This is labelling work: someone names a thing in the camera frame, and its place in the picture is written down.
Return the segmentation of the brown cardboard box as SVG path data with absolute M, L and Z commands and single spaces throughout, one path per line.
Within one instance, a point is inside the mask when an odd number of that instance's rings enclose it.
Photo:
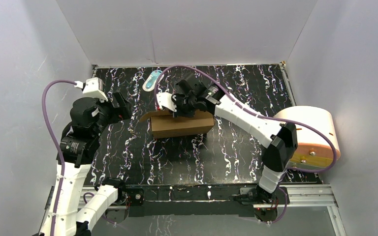
M 145 121 L 150 122 L 150 130 L 155 139 L 206 134 L 215 125 L 212 114 L 199 110 L 191 118 L 173 117 L 168 110 L 151 111 L 139 119 L 139 122 Z

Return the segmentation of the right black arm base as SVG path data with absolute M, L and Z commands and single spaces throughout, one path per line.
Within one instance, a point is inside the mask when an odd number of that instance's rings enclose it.
M 244 206 L 253 206 L 257 220 L 267 225 L 280 221 L 290 203 L 287 189 L 281 186 L 277 186 L 272 193 L 259 186 L 242 187 L 230 199 Z

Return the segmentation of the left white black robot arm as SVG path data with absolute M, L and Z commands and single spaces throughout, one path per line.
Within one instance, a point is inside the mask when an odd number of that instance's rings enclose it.
M 83 97 L 73 102 L 70 117 L 58 143 L 56 186 L 38 236 L 89 236 L 109 206 L 129 198 L 125 182 L 108 177 L 85 206 L 79 207 L 102 132 L 131 118 L 130 103 L 119 91 L 112 101 Z

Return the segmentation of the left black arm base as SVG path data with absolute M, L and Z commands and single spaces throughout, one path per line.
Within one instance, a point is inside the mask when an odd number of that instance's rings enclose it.
M 126 187 L 122 181 L 109 179 L 108 182 L 97 185 L 94 189 L 96 193 L 91 200 L 97 206 L 97 219 L 102 218 L 111 224 L 117 223 L 107 216 L 111 206 L 123 206 L 129 213 L 131 206 L 141 206 L 144 202 L 145 193 L 143 189 Z

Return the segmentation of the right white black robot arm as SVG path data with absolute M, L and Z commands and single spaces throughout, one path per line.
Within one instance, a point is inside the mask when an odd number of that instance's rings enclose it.
M 209 112 L 246 131 L 265 148 L 261 155 L 263 171 L 257 196 L 261 202 L 271 203 L 277 197 L 276 189 L 298 147 L 296 125 L 263 117 L 216 84 L 206 87 L 202 82 L 190 84 L 182 79 L 176 85 L 181 93 L 173 94 L 171 100 L 178 115 L 190 117 L 197 110 Z

